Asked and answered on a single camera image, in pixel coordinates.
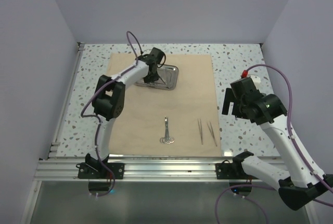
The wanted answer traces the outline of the steel pointed tweezers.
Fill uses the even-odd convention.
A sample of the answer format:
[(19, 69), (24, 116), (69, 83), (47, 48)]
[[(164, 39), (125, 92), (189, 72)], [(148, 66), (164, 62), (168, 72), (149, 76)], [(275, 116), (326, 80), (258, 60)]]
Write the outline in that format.
[(200, 118), (198, 119), (198, 129), (200, 134), (201, 145), (203, 145), (203, 130), (202, 130), (202, 121)]

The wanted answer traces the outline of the steel instrument tray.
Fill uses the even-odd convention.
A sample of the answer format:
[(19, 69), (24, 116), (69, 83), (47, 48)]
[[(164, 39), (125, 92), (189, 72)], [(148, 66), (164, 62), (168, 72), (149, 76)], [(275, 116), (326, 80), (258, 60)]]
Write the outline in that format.
[[(167, 88), (160, 89), (160, 90), (171, 91), (171, 90), (175, 89), (176, 84), (177, 84), (178, 72), (179, 72), (179, 69), (173, 65), (163, 65), (161, 68), (158, 68), (158, 75), (167, 84)], [(151, 88), (147, 85), (147, 83), (144, 83), (143, 79), (136, 82), (135, 85)]]

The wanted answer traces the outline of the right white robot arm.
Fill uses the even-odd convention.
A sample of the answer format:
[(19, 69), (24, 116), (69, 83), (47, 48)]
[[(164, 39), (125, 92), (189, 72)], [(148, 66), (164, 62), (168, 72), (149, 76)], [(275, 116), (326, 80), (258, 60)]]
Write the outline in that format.
[(302, 208), (332, 188), (332, 175), (320, 169), (296, 134), (288, 132), (287, 110), (278, 96), (261, 93), (247, 77), (231, 83), (226, 89), (224, 115), (230, 105), (233, 105), (232, 115), (256, 123), (266, 133), (287, 169), (264, 162), (249, 151), (216, 169), (222, 170), (228, 178), (252, 176), (262, 180), (274, 188), (292, 210)]

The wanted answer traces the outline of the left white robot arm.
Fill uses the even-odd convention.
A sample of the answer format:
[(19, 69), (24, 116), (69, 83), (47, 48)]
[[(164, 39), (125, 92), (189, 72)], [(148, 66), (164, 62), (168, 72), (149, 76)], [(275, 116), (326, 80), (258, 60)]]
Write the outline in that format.
[(86, 115), (87, 106), (81, 111), (81, 117), (95, 117), (98, 121), (93, 150), (85, 156), (85, 162), (78, 164), (80, 179), (115, 179), (109, 158), (109, 143), (116, 118), (124, 109), (125, 91), (134, 83), (143, 80), (153, 83), (159, 80), (158, 68), (166, 60), (166, 54), (152, 48), (150, 53), (142, 54), (126, 69), (112, 76), (102, 75), (87, 106), (92, 105), (94, 113)]

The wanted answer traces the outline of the beige cloth wrap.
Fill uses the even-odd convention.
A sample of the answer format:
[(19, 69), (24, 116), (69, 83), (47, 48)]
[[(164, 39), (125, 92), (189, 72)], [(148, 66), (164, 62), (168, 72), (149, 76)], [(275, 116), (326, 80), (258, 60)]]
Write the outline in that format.
[(110, 154), (182, 157), (222, 155), (211, 56), (167, 55), (179, 70), (176, 87), (132, 85), (116, 119)]

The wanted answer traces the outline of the steel ring-handled scissors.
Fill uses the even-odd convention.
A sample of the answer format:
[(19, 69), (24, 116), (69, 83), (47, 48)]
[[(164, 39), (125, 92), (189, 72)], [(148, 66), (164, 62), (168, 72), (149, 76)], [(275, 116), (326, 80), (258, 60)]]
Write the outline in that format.
[(164, 137), (160, 138), (160, 143), (162, 144), (167, 144), (167, 142), (169, 141), (169, 120), (168, 117), (165, 116), (164, 118), (164, 125), (165, 125), (165, 131), (164, 131)]

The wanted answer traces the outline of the steel scalpel handle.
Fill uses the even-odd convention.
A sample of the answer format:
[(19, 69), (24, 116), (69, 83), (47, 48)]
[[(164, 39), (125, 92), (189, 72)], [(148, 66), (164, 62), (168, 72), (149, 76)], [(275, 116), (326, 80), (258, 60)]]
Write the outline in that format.
[(207, 126), (208, 126), (209, 131), (210, 131), (210, 134), (211, 134), (211, 136), (212, 136), (212, 138), (213, 138), (214, 145), (217, 147), (217, 141), (216, 141), (216, 138), (215, 138), (215, 135), (214, 135), (214, 131), (213, 131), (212, 123), (209, 121), (209, 122), (207, 123)]

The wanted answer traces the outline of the steel ring-handled forceps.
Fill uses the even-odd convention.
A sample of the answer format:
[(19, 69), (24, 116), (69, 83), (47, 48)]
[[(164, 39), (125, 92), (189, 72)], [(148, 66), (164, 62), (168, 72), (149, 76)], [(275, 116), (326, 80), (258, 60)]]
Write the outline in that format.
[(170, 136), (169, 133), (169, 119), (167, 116), (165, 116), (165, 133), (164, 133), (164, 139), (163, 139), (163, 143), (164, 144), (172, 144), (174, 143), (174, 137)]
[(165, 89), (165, 88), (167, 88), (167, 84), (162, 78), (159, 78), (157, 81), (150, 82), (147, 85), (151, 88), (156, 88), (156, 89)]

